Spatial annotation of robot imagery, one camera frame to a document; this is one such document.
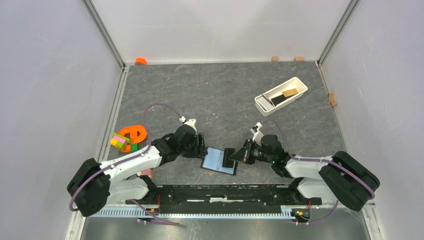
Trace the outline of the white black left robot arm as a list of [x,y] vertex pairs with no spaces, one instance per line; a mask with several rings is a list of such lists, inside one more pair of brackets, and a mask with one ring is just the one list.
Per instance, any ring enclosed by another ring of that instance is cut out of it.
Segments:
[[153,203],[157,198],[156,186],[148,177],[129,177],[147,169],[173,162],[177,157],[203,159],[207,155],[204,134],[183,124],[174,133],[153,140],[149,145],[112,160],[97,162],[85,160],[66,189],[71,196],[69,209],[89,217],[108,204],[127,200]]

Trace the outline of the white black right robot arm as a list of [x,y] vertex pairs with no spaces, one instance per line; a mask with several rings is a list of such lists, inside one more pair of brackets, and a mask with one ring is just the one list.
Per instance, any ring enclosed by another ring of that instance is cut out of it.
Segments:
[[247,139],[229,159],[248,165],[269,163],[277,175],[293,179],[288,196],[295,204],[320,198],[339,201],[358,212],[375,198],[381,185],[377,176],[345,151],[325,157],[302,157],[284,150],[278,137],[271,134],[259,142]]

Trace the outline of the black card holder wallet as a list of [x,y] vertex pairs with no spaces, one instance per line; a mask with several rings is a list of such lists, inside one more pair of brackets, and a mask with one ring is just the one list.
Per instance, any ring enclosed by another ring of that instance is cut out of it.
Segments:
[[208,147],[207,155],[202,160],[201,168],[213,172],[223,173],[235,176],[237,173],[238,163],[234,161],[233,168],[222,167],[224,150]]

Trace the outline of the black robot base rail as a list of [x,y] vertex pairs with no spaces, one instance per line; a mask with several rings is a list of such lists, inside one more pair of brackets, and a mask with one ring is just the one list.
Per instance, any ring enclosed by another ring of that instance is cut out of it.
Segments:
[[281,206],[319,206],[287,184],[162,185],[137,200],[161,214],[277,214]]

